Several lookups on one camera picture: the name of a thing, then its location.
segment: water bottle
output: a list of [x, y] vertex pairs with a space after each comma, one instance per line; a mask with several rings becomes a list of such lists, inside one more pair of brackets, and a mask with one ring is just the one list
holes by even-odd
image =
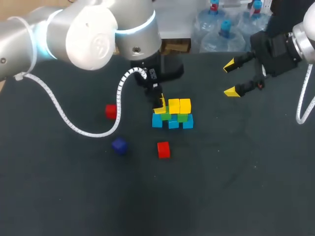
[[225, 20], [218, 28], [209, 32], [201, 41], [200, 52], [243, 52], [245, 40], [230, 20]]
[[238, 29], [246, 41], [246, 51], [251, 50], [250, 37], [259, 31], [265, 30], [268, 25], [270, 16], [260, 13], [261, 8], [262, 2], [259, 0], [254, 1], [252, 9], [243, 13], [238, 24]]
[[203, 37], [214, 28], [217, 28], [224, 17], [225, 12], [219, 9], [219, 0], [211, 0], [210, 9], [204, 9], [196, 16], [191, 34], [192, 53], [199, 53]]

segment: blue bottle cap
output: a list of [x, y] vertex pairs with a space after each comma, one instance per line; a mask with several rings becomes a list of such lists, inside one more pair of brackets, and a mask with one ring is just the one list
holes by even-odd
[[221, 24], [221, 30], [223, 31], [230, 31], [232, 27], [232, 22], [230, 20], [225, 20]]
[[254, 1], [254, 3], [253, 3], [252, 6], [253, 6], [253, 8], [254, 8], [255, 10], [259, 10], [259, 9], [262, 8], [262, 2], [259, 1], [259, 0], [256, 0], [256, 1]]
[[219, 3], [219, 0], [210, 0], [210, 3], [212, 3], [212, 4], [218, 4], [218, 3]]

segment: robot logo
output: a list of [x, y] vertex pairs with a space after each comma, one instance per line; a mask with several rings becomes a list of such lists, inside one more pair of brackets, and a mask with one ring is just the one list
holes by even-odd
[[105, 34], [98, 34], [91, 43], [92, 55], [97, 59], [104, 58], [109, 51], [109, 41]]

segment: wall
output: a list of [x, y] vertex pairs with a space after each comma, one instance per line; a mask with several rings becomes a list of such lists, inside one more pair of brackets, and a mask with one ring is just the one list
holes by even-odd
[[44, 5], [68, 6], [68, 0], [0, 0], [0, 21], [10, 16], [22, 16]]

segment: red block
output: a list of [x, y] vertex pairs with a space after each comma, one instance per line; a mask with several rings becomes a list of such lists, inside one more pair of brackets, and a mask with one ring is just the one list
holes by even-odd
[[105, 114], [108, 119], [116, 119], [117, 106], [116, 105], [106, 105]]
[[171, 158], [171, 151], [169, 150], [169, 143], [163, 142], [157, 144], [159, 159]]

